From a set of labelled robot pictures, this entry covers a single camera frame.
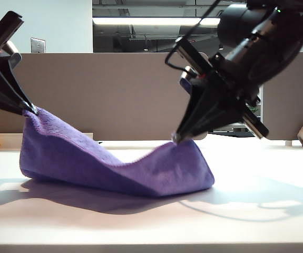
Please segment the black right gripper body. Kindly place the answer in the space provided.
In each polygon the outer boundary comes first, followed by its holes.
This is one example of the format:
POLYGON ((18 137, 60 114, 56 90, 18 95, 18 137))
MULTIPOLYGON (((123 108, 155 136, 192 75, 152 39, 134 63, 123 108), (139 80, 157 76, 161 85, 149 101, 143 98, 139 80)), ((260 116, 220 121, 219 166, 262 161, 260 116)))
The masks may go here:
POLYGON ((227 76, 221 68, 224 57, 217 53, 211 60, 206 60, 185 38, 175 42, 177 52, 189 62, 184 68, 179 84, 191 95, 193 87, 209 87, 212 89, 212 108, 218 110, 236 109, 242 113, 242 121, 249 130, 259 138, 266 137, 269 130, 261 123, 248 105, 257 105, 258 89, 246 91, 234 78, 227 76))

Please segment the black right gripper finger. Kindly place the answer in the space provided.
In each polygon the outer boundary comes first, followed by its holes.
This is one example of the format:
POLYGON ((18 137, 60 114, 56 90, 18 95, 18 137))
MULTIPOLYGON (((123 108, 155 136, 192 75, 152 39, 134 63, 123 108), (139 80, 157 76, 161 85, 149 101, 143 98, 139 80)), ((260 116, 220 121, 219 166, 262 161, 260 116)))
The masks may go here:
POLYGON ((222 126, 242 121, 242 113, 236 109, 218 110, 213 107, 207 112, 193 112, 178 128, 178 142, 193 139, 203 133, 222 126))
POLYGON ((183 142, 195 138, 205 132, 205 117, 212 109, 212 89, 209 87, 193 87, 185 114, 172 134, 173 142, 183 142))

